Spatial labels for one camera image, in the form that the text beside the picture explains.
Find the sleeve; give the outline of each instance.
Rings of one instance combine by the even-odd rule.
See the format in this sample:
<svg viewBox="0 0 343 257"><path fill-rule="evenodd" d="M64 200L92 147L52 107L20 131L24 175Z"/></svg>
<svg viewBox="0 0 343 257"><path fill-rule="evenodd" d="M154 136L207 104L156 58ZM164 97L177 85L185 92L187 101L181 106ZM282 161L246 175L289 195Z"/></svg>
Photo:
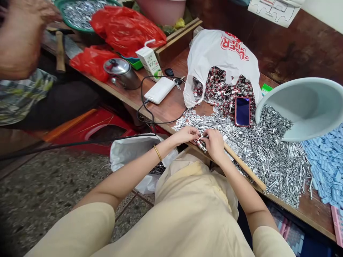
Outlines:
<svg viewBox="0 0 343 257"><path fill-rule="evenodd" d="M255 230L253 250L256 257L295 257L281 234L267 226L260 226Z"/></svg>
<svg viewBox="0 0 343 257"><path fill-rule="evenodd" d="M90 256L109 243L114 221L107 203L81 206L61 218L25 257Z"/></svg>

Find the smartphone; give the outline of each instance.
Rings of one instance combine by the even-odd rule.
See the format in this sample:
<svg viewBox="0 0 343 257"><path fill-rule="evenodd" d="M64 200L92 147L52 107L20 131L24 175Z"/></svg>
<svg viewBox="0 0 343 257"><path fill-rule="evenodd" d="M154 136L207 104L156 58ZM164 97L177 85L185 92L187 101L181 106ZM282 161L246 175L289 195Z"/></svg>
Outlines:
<svg viewBox="0 0 343 257"><path fill-rule="evenodd" d="M237 97L235 101L235 125L237 127L250 127L250 99Z"/></svg>

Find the floor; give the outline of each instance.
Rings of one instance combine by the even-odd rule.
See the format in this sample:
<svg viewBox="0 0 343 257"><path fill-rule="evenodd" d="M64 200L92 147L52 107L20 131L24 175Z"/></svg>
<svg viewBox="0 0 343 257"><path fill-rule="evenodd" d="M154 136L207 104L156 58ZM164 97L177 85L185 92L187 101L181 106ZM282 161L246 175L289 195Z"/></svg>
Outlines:
<svg viewBox="0 0 343 257"><path fill-rule="evenodd" d="M109 158L68 149L18 160L0 171L0 252L23 256L100 181L111 174ZM132 191L116 211L111 242L152 207L154 195Z"/></svg>

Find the black cable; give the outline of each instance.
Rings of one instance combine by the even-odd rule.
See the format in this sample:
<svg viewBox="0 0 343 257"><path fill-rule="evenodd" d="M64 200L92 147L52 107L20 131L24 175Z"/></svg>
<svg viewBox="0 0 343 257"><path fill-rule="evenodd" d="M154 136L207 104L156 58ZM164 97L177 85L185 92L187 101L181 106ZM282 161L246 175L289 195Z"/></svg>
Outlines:
<svg viewBox="0 0 343 257"><path fill-rule="evenodd" d="M154 124L168 124L168 123L172 123L172 122L175 122L175 121L177 121L178 119L180 119L182 116L183 116L183 114L184 114L184 112L187 110L187 107L185 108L185 110L182 112L182 114L180 115L180 117L178 117L177 119L175 119L175 120L173 120L173 121L167 121L167 122L154 122L154 114L145 106L145 104L147 104L148 102L149 102L149 100L148 99L146 99L146 100L144 100L144 97L143 97L143 81L145 80L145 79L147 79L147 78L150 78L150 77L168 77L168 78L173 78L173 79L180 79L180 78L178 78L178 77L171 77L171 76L146 76L146 77L144 77L143 79L142 79L142 81L141 81L141 83L140 83L140 98L141 98L141 101L142 101L142 106L137 110L137 119L139 120L139 121L141 121L141 122L144 122L144 123L147 123L147 124L152 124L152 125L154 125ZM147 110L147 112L149 112L150 114L151 114L151 120L152 121L145 121L145 120L141 120L140 118L139 118L139 110L142 108L142 107L144 107L146 110Z"/></svg>
<svg viewBox="0 0 343 257"><path fill-rule="evenodd" d="M116 141L120 139L126 139L126 138L132 138L132 137L141 137L141 136L156 136L156 133L152 134L143 134L143 135L134 135L134 136L127 136L127 137L114 137L110 139L102 139L102 140L88 140L88 141L83 141L83 142L75 142L75 143L68 143L68 144L63 144L63 145L52 145L52 146L47 146L43 148L37 148L37 149L32 149L32 150L23 150L23 151L18 151L15 153L9 153L6 155L0 156L0 161L12 159L12 158L18 158L24 155L29 155L33 153L38 153L38 152L44 152L52 149L57 149L57 148L62 148L62 147L69 147L69 146L77 146L77 145L87 145L87 144L92 144L92 143L104 143L104 142L110 142L110 141Z"/></svg>
<svg viewBox="0 0 343 257"><path fill-rule="evenodd" d="M110 141L116 141L116 140L120 140L120 139L126 139L126 138L132 138L132 137L141 137L141 136L156 136L156 128L154 126L154 124L167 124L167 123L171 123L171 122L175 122L177 121L179 118L181 118L183 116L183 113L181 114L181 116L179 118L177 118L176 120L173 121L168 121L168 122L154 122L154 114L149 111L147 109L147 107L145 106L149 101L146 99L144 101L143 99L143 81L146 78L149 77L169 77L169 78L177 78L177 77L170 77L170 76L147 76L144 77L140 83L140 88L141 88L141 100L142 100L142 105L141 107L137 110L137 118L138 120L147 123L147 124L151 124L153 127L153 131L151 132L152 134L144 134L144 135L134 135L134 136L127 136L127 137L115 137L115 138L109 138L109 139L103 139L103 140L88 140L88 141L83 141L83 142L75 142L75 143L68 143L68 144L63 144L63 145L52 145L52 146L48 146L48 147L44 147L44 148L38 148L38 149L32 149L32 150L22 150L22 151L18 151L15 153L10 153L10 154L6 154L6 155L2 155L0 156L0 161L4 161L4 160L8 160L8 159L12 159L12 158L18 158L21 156L25 156L25 155L29 155L29 154L33 154L33 153L38 153L38 152L43 152L43 151L48 151L48 150L52 150L52 149L57 149L57 148L62 148L62 147L69 147L69 146L77 146L77 145L86 145L86 144L92 144L92 143L104 143L104 142L110 142ZM152 116L152 122L147 122L144 120L141 120L139 118L139 110L144 106L144 108L151 114Z"/></svg>

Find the wooden workbench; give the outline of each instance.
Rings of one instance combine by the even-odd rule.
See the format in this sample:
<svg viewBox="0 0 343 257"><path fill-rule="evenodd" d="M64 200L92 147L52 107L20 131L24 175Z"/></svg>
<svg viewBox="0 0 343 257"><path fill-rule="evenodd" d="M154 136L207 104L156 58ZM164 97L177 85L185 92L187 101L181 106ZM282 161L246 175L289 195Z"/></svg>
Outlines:
<svg viewBox="0 0 343 257"><path fill-rule="evenodd" d="M78 35L72 36L73 40L83 48L84 45L80 41ZM56 45L53 41L43 40L42 47L49 52L55 54ZM187 75L187 57L188 57L189 49L184 50L180 55L176 56L175 59L170 62L165 68L172 68L176 77L182 77ZM124 103L130 105L135 110L142 105L141 102L141 93L140 89L127 91L122 88L114 86L111 82L102 83L95 79L93 76L84 74L90 80L94 81L97 85L108 91L110 94L116 96ZM146 71L145 69L141 69L137 72L137 75L140 79L145 77ZM265 75L261 74L259 84L262 86L264 83L271 87L276 87L278 84ZM143 94L145 94L152 86L154 82L151 79L145 79L143 83ZM177 119L184 111L185 111L185 104L183 100L183 88L184 84L181 85L182 90L178 90L176 87L171 90L171 92L167 95L167 97L161 102L161 104L156 105L154 103L149 102L146 106L147 108L154 114L155 122L168 122ZM213 113L212 106L206 104L205 102L201 103L201 105L196 107L196 112L198 115L211 115ZM151 118L151 115L142 108L140 113L147 118ZM171 134L174 134L175 131L172 129L175 123L168 123L168 124L160 124L159 126L162 127L164 130L168 131ZM261 189L253 184L253 187L260 193L262 193ZM298 209L293 209L277 197L272 194L266 195L270 200L278 204L283 209L287 210L288 212L292 213L294 216L298 217L300 220L304 221L308 225L312 226L314 229L318 230L320 233L324 234L328 238L333 241L336 241L335 234L334 234L334 227L332 222L332 215L331 215L331 208L330 206L324 205L317 194L317 192L313 191L313 200L310 200L309 192L306 188L305 195L302 195L300 198L300 204Z"/></svg>

